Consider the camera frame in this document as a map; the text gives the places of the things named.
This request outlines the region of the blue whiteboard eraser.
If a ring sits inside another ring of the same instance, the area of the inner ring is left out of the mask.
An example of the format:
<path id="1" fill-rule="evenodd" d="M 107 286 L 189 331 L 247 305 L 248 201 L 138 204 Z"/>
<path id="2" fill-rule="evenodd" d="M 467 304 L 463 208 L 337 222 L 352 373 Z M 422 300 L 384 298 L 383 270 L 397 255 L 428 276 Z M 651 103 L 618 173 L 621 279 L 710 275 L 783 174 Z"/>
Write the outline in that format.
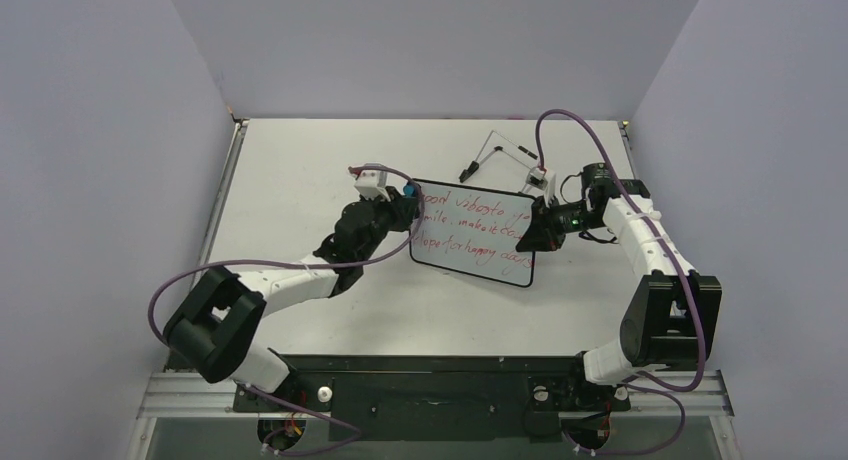
<path id="1" fill-rule="evenodd" d="M 419 195 L 418 188 L 412 183 L 407 183 L 403 187 L 402 193 L 405 198 L 417 198 Z"/>

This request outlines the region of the small whiteboard with red writing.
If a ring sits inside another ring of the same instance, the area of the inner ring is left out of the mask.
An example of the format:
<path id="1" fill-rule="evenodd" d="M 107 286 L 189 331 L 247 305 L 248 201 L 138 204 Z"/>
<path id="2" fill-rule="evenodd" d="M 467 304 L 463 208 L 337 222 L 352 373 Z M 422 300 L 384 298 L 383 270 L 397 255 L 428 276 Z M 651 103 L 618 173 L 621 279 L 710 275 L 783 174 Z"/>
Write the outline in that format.
<path id="1" fill-rule="evenodd" d="M 419 179 L 423 221 L 412 236 L 413 261 L 507 285 L 527 288 L 535 254 L 516 247 L 530 226 L 534 198 Z"/>

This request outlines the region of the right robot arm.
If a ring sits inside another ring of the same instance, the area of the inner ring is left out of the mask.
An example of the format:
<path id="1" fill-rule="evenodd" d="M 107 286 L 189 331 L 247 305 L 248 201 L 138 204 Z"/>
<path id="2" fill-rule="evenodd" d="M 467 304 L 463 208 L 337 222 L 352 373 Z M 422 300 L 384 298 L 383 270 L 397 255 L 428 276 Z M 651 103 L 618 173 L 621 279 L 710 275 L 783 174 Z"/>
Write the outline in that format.
<path id="1" fill-rule="evenodd" d="M 584 352 L 583 369 L 565 378 L 566 398 L 588 407 L 603 395 L 604 385 L 635 377 L 654 380 L 664 370 L 693 372 L 685 385 L 663 385 L 675 392 L 693 390 L 711 352 L 720 282 L 683 257 L 642 181 L 619 179 L 604 163 L 586 166 L 579 178 L 581 197 L 575 202 L 561 203 L 551 191 L 533 200 L 517 251 L 556 251 L 571 233 L 605 228 L 623 249 L 639 284 L 614 339 Z"/>

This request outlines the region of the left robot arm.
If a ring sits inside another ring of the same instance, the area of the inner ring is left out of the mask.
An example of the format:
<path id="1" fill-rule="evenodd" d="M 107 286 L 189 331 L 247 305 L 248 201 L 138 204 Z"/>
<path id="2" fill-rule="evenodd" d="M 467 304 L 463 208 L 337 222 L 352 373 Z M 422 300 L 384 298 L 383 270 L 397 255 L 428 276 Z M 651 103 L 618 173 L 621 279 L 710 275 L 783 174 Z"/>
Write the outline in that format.
<path id="1" fill-rule="evenodd" d="M 233 272 L 217 263 L 202 276 L 166 322 L 161 340 L 207 382 L 233 380 L 259 389 L 272 409 L 298 396 L 293 369 L 256 338 L 267 316 L 308 300 L 349 290 L 374 263 L 392 232 L 410 232 L 420 215 L 415 196 L 360 198 L 347 205 L 333 232 L 312 254 L 285 266 Z"/>

